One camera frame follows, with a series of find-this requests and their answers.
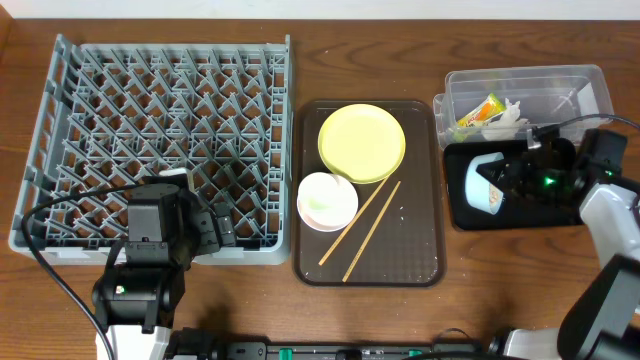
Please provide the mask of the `light blue cup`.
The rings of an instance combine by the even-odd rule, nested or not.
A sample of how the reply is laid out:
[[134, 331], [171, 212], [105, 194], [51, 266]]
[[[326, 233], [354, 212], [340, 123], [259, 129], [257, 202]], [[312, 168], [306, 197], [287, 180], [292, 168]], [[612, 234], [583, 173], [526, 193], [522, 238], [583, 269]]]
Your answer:
[[503, 203], [503, 192], [478, 173], [480, 165], [503, 160], [501, 152], [474, 157], [465, 175], [465, 197], [467, 203], [484, 213], [496, 215]]

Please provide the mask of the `white pink-rimmed bowl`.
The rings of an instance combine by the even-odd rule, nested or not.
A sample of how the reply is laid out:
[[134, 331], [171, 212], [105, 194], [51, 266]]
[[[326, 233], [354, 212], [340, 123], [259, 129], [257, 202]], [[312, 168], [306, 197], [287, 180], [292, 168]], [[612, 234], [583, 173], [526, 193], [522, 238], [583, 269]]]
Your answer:
[[359, 208], [354, 185], [346, 178], [315, 172], [302, 179], [296, 206], [302, 221], [320, 232], [334, 232], [346, 227]]

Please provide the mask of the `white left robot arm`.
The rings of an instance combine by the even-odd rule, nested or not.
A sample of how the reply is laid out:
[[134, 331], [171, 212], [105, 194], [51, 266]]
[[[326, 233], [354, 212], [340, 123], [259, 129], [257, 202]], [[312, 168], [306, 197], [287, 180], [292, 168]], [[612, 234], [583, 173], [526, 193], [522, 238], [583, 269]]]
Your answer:
[[186, 169], [165, 170], [133, 189], [128, 235], [110, 250], [93, 288], [100, 359], [216, 359], [223, 353], [201, 330], [174, 332], [185, 274], [200, 255], [236, 243], [230, 208], [208, 205]]

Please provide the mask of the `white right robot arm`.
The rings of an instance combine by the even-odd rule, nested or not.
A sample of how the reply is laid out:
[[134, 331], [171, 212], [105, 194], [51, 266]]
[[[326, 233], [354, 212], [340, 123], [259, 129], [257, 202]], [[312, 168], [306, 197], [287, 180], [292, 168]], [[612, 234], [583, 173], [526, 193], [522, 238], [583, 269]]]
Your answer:
[[568, 154], [538, 148], [518, 157], [473, 158], [465, 177], [470, 205], [497, 212], [503, 199], [562, 207], [587, 226], [600, 273], [557, 329], [512, 330], [494, 344], [522, 359], [636, 359], [639, 332], [639, 185], [621, 177], [621, 145], [589, 145]]

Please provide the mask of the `black waste tray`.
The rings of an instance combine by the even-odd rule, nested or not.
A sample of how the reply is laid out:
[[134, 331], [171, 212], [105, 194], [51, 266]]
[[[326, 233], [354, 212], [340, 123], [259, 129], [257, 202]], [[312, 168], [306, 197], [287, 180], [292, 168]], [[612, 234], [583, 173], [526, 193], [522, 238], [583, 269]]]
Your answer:
[[468, 203], [464, 183], [468, 166], [474, 157], [494, 152], [501, 152], [505, 157], [518, 157], [526, 150], [525, 140], [454, 143], [444, 148], [447, 192], [452, 220], [457, 228], [478, 231], [583, 224], [575, 210], [565, 211], [528, 200], [507, 197], [495, 215], [476, 209]]

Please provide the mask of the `clear plastic waste bin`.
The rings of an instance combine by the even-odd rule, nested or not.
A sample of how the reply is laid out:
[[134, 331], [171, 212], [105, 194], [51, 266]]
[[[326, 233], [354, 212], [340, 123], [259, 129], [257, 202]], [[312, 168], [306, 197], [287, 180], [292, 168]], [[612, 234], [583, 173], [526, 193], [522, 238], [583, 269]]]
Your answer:
[[494, 93], [505, 104], [520, 101], [521, 116], [529, 123], [514, 140], [524, 140], [534, 127], [588, 118], [560, 129], [560, 135], [578, 144], [585, 130], [608, 121], [614, 112], [602, 70], [596, 65], [558, 65], [453, 71], [445, 77], [445, 92], [433, 99], [438, 142], [449, 144], [487, 141], [482, 126], [461, 127], [457, 121]]

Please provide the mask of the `grey plastic dishwasher rack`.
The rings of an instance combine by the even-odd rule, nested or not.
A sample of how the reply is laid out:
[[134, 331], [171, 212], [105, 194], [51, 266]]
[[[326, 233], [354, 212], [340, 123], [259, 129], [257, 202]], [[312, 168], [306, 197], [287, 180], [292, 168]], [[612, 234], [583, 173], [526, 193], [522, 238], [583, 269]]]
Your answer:
[[224, 202], [236, 244], [202, 265], [279, 265], [290, 253], [290, 42], [82, 44], [58, 36], [8, 236], [56, 265], [101, 265], [127, 234], [120, 187], [185, 167]]

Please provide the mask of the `crumpled white tissue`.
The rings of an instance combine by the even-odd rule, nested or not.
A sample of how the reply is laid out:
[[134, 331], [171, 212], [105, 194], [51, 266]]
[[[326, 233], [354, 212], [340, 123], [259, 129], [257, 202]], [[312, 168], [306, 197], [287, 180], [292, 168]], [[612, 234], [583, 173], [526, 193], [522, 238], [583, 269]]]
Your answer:
[[529, 123], [527, 118], [521, 116], [520, 101], [511, 103], [505, 99], [506, 109], [488, 125], [484, 125], [481, 134], [487, 141], [514, 140], [521, 128]]

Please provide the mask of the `yellow orange snack wrapper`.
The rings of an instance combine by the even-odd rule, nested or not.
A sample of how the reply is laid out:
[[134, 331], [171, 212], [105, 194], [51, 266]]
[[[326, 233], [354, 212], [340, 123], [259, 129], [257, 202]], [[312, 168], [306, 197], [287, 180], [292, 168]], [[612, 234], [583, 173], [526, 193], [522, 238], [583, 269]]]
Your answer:
[[490, 93], [482, 103], [459, 119], [457, 124], [461, 127], [482, 126], [495, 116], [501, 115], [505, 110], [506, 105], [494, 93]]

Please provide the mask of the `left wooden chopstick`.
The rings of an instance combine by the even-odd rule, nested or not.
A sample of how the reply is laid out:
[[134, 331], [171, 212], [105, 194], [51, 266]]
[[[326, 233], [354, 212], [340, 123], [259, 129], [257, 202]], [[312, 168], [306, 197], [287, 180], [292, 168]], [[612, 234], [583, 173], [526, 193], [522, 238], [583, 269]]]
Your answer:
[[387, 180], [388, 180], [388, 177], [384, 178], [380, 182], [380, 184], [376, 187], [376, 189], [372, 192], [372, 194], [368, 197], [368, 199], [364, 202], [364, 204], [359, 208], [354, 218], [347, 224], [344, 230], [340, 233], [337, 239], [333, 242], [333, 244], [329, 247], [329, 249], [325, 252], [322, 258], [319, 260], [318, 262], [319, 266], [324, 265], [324, 263], [328, 260], [328, 258], [331, 256], [334, 250], [339, 246], [339, 244], [342, 242], [343, 238], [347, 235], [347, 233], [350, 231], [353, 225], [358, 221], [358, 219], [364, 213], [364, 211], [368, 208], [370, 203], [375, 199], [375, 197], [380, 192], [382, 187], [385, 185]]

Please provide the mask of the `wooden chopstick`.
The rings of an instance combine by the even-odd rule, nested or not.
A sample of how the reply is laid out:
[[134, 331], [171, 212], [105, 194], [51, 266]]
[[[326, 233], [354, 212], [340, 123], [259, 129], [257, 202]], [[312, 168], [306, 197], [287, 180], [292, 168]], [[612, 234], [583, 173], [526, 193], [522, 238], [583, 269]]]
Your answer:
[[367, 248], [371, 238], [373, 237], [373, 235], [375, 234], [382, 218], [384, 217], [384, 215], [387, 212], [388, 207], [390, 206], [391, 202], [393, 201], [400, 185], [401, 185], [402, 181], [398, 180], [396, 185], [394, 186], [392, 192], [390, 193], [390, 195], [388, 196], [387, 200], [385, 201], [383, 207], [381, 208], [379, 214], [377, 215], [374, 223], [372, 224], [372, 226], [370, 227], [365, 239], [363, 240], [361, 246], [359, 247], [356, 255], [354, 256], [354, 258], [352, 259], [347, 271], [345, 272], [344, 276], [342, 277], [342, 282], [346, 283], [349, 279], [349, 277], [351, 276], [353, 270], [355, 269], [358, 261], [360, 260], [362, 254], [364, 253], [365, 249]]
[[385, 185], [387, 180], [388, 180], [388, 177], [384, 178], [380, 182], [380, 184], [376, 187], [376, 189], [372, 192], [372, 194], [368, 197], [368, 199], [364, 202], [364, 204], [359, 208], [354, 218], [347, 224], [344, 230], [340, 233], [337, 239], [333, 242], [333, 244], [329, 247], [329, 249], [325, 252], [322, 258], [319, 260], [318, 262], [319, 266], [324, 265], [324, 263], [328, 260], [328, 258], [331, 256], [334, 250], [339, 246], [339, 244], [342, 242], [343, 238], [347, 235], [347, 233], [350, 231], [353, 225], [358, 221], [358, 219], [364, 213], [364, 211], [368, 208], [370, 203], [375, 199], [375, 197], [380, 192], [382, 187]]

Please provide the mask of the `dark brown serving tray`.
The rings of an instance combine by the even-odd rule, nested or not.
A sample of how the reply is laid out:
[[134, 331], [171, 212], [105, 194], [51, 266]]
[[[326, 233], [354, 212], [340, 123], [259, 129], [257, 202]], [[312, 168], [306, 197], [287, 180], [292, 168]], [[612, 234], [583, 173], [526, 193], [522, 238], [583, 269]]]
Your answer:
[[[404, 159], [324, 265], [319, 266], [319, 260], [343, 230], [320, 232], [301, 218], [295, 220], [293, 269], [308, 285], [427, 288], [440, 281], [446, 270], [440, 154], [432, 110], [414, 100], [377, 100], [374, 104], [389, 111], [402, 126]], [[393, 201], [343, 283], [342, 277], [398, 180], [402, 183]], [[379, 184], [356, 185], [360, 206]]]

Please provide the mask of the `right wooden chopstick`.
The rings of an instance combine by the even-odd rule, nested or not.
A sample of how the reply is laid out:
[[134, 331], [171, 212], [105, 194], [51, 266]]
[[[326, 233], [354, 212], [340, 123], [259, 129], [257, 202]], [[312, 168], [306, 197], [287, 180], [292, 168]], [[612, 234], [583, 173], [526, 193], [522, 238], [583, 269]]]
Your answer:
[[393, 201], [400, 185], [401, 185], [402, 181], [398, 180], [396, 185], [394, 186], [392, 192], [390, 193], [390, 195], [388, 196], [387, 200], [385, 201], [383, 207], [381, 208], [379, 214], [377, 215], [374, 223], [372, 224], [372, 226], [370, 227], [365, 239], [363, 240], [361, 246], [359, 247], [356, 255], [354, 256], [354, 258], [352, 259], [347, 271], [345, 272], [344, 276], [342, 277], [342, 282], [346, 283], [349, 279], [349, 277], [351, 276], [353, 270], [355, 269], [358, 261], [360, 260], [362, 254], [364, 253], [365, 249], [367, 248], [371, 238], [373, 237], [373, 235], [375, 234], [382, 218], [384, 217], [384, 215], [387, 212], [388, 207], [390, 206], [391, 202]]

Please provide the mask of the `yellow plate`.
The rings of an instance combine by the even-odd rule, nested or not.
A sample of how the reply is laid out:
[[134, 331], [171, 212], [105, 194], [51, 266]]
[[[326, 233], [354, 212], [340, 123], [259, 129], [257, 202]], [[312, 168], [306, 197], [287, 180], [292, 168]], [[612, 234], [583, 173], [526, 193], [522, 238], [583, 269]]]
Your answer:
[[332, 173], [352, 183], [371, 184], [400, 167], [406, 138], [389, 111], [370, 104], [352, 104], [337, 109], [323, 122], [318, 152]]

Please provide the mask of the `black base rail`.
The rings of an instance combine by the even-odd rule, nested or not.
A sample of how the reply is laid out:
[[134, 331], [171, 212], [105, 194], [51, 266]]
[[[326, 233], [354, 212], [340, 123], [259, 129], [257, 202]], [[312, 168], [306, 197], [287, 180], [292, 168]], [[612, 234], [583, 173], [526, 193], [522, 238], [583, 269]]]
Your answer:
[[267, 339], [240, 341], [211, 332], [185, 328], [173, 335], [164, 359], [196, 360], [391, 360], [391, 359], [497, 359], [473, 340], [426, 344], [376, 343], [272, 343]]

